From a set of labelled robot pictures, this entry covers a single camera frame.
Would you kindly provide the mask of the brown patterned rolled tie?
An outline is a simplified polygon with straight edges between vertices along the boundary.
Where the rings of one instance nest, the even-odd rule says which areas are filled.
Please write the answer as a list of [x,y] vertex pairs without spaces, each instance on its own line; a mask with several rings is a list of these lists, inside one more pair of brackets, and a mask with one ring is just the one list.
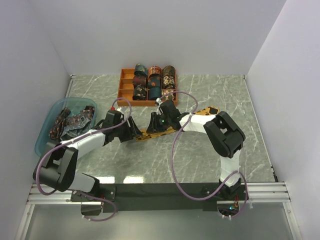
[[162,76],[172,76],[174,77],[176,75],[176,69],[172,65],[167,65],[162,69]]

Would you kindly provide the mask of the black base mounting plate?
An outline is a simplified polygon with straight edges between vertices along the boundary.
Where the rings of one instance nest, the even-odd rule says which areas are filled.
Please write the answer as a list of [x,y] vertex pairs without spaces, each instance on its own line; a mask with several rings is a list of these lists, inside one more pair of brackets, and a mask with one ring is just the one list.
[[[180,183],[189,195],[203,198],[213,193],[219,186],[215,182]],[[101,183],[100,193],[104,199],[115,203],[118,211],[156,211],[156,210],[203,210],[218,211],[218,201],[245,200],[245,186],[240,185],[231,193],[227,187],[210,199],[195,201],[184,196],[175,183]],[[71,202],[94,203],[80,193],[72,193]]]

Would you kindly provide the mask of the orange wooden compartment tray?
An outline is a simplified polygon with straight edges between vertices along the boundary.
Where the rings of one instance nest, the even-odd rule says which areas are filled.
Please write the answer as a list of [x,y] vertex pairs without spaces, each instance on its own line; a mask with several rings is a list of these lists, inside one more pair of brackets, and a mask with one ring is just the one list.
[[176,69],[167,65],[151,69],[138,65],[136,68],[123,68],[118,86],[119,106],[152,107],[157,98],[165,95],[162,101],[172,100],[178,104],[175,91],[178,90]]

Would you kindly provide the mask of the teal plastic basin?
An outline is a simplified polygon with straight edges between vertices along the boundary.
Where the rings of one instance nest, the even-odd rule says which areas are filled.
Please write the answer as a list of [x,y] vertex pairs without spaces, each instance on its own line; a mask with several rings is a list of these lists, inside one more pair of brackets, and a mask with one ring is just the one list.
[[50,140],[49,133],[50,129],[53,127],[58,114],[64,109],[68,108],[70,114],[68,117],[75,116],[79,114],[86,106],[93,106],[97,109],[97,104],[95,101],[89,98],[81,97],[66,97],[58,100],[50,109],[47,117],[42,125],[40,133],[38,135],[37,141],[35,143],[34,151],[40,157],[46,147],[47,142]]

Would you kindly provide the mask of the red green paisley rolled tie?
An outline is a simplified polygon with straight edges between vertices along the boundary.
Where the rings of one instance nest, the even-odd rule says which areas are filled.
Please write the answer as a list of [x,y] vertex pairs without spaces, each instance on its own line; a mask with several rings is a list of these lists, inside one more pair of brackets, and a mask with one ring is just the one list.
[[162,95],[162,98],[161,98],[162,101],[175,100],[175,93],[173,89],[162,89],[161,95]]

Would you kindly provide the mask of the black gold rolled tie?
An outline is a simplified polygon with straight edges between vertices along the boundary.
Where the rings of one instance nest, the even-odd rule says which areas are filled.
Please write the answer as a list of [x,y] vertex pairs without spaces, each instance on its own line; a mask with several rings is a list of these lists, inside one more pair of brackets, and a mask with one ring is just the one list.
[[147,88],[142,85],[137,85],[132,94],[132,99],[134,101],[145,101],[147,99]]

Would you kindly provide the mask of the black red dotted tie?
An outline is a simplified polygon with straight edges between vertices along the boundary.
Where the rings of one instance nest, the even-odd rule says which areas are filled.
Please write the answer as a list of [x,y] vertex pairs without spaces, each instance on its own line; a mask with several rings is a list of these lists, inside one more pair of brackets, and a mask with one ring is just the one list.
[[58,140],[62,136],[64,128],[66,126],[66,120],[70,115],[71,111],[69,108],[64,107],[58,116],[56,117],[50,131],[49,131],[49,138],[52,140]]

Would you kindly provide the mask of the dark green rolled tie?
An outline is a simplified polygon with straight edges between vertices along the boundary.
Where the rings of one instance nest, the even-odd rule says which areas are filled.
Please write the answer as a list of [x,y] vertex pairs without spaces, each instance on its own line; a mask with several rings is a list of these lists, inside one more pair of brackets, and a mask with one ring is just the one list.
[[137,77],[141,77],[141,76],[148,77],[148,74],[149,74],[149,70],[143,64],[137,63],[135,65],[135,69],[134,69],[134,75],[135,76],[137,76]]

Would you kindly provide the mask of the yellow beetle print tie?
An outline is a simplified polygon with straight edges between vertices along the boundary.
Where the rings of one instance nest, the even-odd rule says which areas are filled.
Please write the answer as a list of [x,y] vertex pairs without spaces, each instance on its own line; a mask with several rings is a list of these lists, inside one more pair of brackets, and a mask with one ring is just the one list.
[[[214,106],[208,106],[204,109],[198,110],[195,112],[195,115],[201,115],[201,116],[210,116],[210,115],[217,115],[220,112],[220,109]],[[172,134],[172,133],[156,133],[156,134],[147,134],[147,129],[142,129],[142,136],[139,136],[136,138],[137,142],[142,142],[150,139],[155,139],[164,135]]]

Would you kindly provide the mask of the aluminium rail frame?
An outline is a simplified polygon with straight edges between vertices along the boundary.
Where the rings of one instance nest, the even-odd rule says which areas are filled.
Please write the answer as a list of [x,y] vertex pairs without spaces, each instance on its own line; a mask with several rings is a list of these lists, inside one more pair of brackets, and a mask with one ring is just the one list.
[[[117,97],[118,75],[77,75],[68,97],[86,97],[98,105],[104,118]],[[121,211],[103,222],[82,219],[80,203],[71,192],[50,196],[31,187],[18,239],[26,240],[301,240],[292,233],[291,203],[285,183],[275,182],[274,169],[263,140],[245,75],[192,75],[177,77],[180,91],[192,94],[199,109],[216,106],[228,112],[246,135],[240,155],[250,200],[242,213],[229,220],[202,210]],[[78,162],[77,170],[102,183],[169,183],[170,152],[174,134],[144,142],[116,139]],[[181,182],[215,182],[219,156],[200,134],[183,134],[176,143],[174,169]]]

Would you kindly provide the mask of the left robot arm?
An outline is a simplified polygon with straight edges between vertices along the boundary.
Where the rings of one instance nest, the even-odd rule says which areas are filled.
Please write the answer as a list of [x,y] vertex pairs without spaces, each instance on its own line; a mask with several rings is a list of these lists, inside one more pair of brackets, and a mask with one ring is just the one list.
[[76,172],[78,159],[115,138],[123,143],[141,135],[131,116],[125,117],[112,108],[105,119],[85,134],[61,142],[49,141],[34,169],[33,179],[38,187],[43,184],[53,189],[51,192],[40,190],[43,195],[75,190],[81,191],[89,201],[95,201],[101,194],[100,182],[93,176]]

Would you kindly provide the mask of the dark floral tie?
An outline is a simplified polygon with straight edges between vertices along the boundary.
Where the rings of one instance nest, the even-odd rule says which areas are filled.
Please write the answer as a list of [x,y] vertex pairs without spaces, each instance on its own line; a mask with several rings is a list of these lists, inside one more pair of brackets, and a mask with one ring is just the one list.
[[87,105],[83,110],[80,111],[80,113],[66,118],[65,129],[67,131],[84,131],[89,129],[91,123],[93,122],[94,113],[95,107],[92,105]]

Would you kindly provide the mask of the teal plain rolled tie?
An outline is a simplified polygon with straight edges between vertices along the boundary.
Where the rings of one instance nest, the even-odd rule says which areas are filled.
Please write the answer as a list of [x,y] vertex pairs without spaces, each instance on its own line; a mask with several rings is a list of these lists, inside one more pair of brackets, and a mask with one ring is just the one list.
[[162,96],[162,89],[160,87],[152,87],[147,91],[147,100],[155,101]]

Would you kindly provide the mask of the grey blue patterned tie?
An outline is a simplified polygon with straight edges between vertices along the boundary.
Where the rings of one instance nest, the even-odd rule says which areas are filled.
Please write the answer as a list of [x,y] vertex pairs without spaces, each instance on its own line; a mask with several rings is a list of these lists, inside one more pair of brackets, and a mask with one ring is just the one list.
[[86,125],[84,127],[66,126],[60,136],[60,140],[61,141],[71,140],[73,138],[76,138],[80,135],[85,134],[89,129],[90,129],[89,125]]

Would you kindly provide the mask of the maroon rolled tie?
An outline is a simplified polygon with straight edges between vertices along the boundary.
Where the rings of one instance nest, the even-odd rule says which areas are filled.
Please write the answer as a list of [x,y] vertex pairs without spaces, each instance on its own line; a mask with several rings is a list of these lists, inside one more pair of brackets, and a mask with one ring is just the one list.
[[137,86],[146,87],[147,85],[147,77],[145,76],[134,76],[132,79],[133,87],[136,88]]

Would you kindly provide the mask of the brown floral rolled tie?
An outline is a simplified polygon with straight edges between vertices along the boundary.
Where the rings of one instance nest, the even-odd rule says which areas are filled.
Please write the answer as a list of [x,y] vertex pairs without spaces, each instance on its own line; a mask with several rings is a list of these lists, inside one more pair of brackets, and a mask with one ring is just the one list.
[[162,88],[163,89],[175,89],[176,80],[172,75],[167,75],[162,78]]

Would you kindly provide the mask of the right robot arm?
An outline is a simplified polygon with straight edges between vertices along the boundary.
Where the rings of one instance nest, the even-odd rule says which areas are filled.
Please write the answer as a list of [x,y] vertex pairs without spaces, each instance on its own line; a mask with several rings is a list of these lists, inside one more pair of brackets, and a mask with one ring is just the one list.
[[241,182],[245,180],[240,172],[240,153],[246,136],[230,115],[225,111],[204,115],[195,112],[181,113],[172,100],[167,100],[158,105],[156,112],[151,113],[146,133],[164,133],[170,127],[177,131],[174,142],[182,132],[206,134],[213,149],[220,156],[219,186],[213,193],[200,198],[190,196],[183,190],[176,178],[173,160],[171,160],[172,177],[180,192],[194,201],[208,200],[217,193],[226,200],[236,196]]

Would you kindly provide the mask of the red patterned rolled tie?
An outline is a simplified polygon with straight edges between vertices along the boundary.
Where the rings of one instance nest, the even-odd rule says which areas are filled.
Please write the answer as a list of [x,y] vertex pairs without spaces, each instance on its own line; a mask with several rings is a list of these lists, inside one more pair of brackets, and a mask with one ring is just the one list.
[[162,74],[162,68],[157,66],[157,65],[153,65],[148,69],[148,77],[151,78],[153,76],[157,76],[157,75],[161,75]]

